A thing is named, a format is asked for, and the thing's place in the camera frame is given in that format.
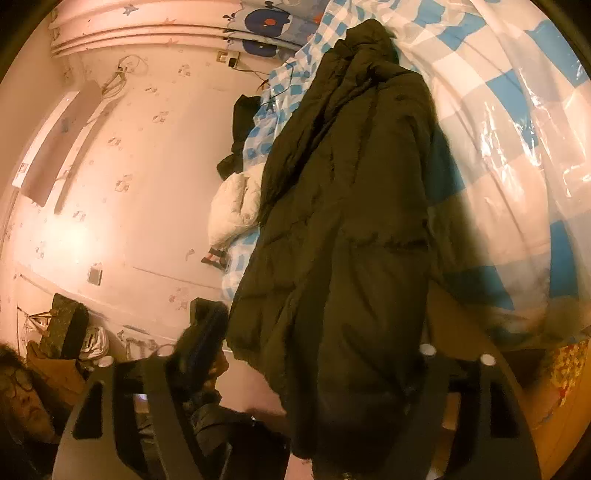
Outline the person left hand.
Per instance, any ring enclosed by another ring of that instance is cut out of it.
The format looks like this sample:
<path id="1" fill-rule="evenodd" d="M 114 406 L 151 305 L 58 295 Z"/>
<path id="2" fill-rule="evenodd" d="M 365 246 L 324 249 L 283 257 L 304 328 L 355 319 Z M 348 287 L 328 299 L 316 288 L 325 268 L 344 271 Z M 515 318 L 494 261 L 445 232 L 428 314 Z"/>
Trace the person left hand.
<path id="1" fill-rule="evenodd" d="M 221 394 L 222 406 L 249 414 L 271 430 L 290 435 L 280 397 L 270 389 L 262 374 L 235 359 L 228 349 L 218 351 L 206 385 Z"/>

